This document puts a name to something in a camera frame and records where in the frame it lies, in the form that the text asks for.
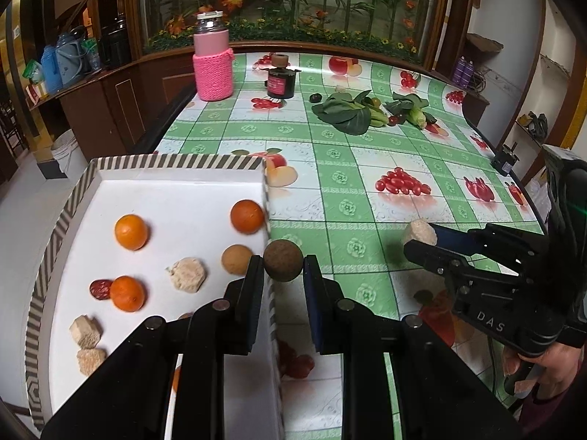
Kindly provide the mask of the person's right hand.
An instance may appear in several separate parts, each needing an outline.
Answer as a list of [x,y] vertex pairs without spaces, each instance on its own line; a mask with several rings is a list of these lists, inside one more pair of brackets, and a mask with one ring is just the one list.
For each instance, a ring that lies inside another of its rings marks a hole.
[[[550,399],[562,394],[575,380],[582,362],[584,349],[552,344],[541,356],[526,357],[505,346],[502,352],[503,374],[513,379],[511,391],[522,398],[538,386],[537,398]],[[518,372],[523,363],[531,363],[534,374],[522,378]]]

